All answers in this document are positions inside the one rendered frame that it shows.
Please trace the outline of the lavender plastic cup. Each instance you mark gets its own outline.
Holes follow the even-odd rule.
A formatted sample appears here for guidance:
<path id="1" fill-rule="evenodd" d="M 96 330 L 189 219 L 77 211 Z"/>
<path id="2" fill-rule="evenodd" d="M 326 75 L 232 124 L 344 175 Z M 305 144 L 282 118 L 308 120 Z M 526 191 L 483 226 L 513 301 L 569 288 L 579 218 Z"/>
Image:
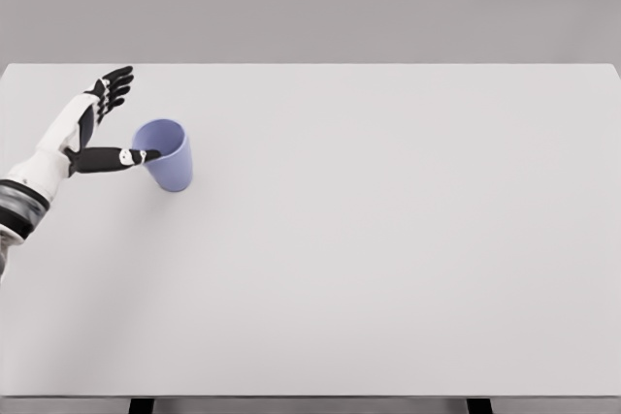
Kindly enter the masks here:
<path id="1" fill-rule="evenodd" d="M 145 167 L 165 191 L 180 192 L 190 185 L 193 177 L 190 141 L 177 121 L 158 118 L 143 124 L 133 136 L 132 147 L 160 152 L 161 156 L 145 162 Z"/>

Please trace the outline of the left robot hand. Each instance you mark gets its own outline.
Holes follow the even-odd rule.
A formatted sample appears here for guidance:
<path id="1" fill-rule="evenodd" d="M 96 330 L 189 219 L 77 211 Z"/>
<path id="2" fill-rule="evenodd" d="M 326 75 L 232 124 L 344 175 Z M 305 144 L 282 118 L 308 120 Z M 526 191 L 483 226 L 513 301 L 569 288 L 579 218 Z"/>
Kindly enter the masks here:
<path id="1" fill-rule="evenodd" d="M 104 118 L 125 103 L 133 80 L 131 65 L 98 78 L 62 109 L 40 139 L 38 147 L 64 157 L 68 161 L 68 175 L 120 172 L 160 159 L 162 152 L 153 148 L 95 147 L 89 144 Z"/>

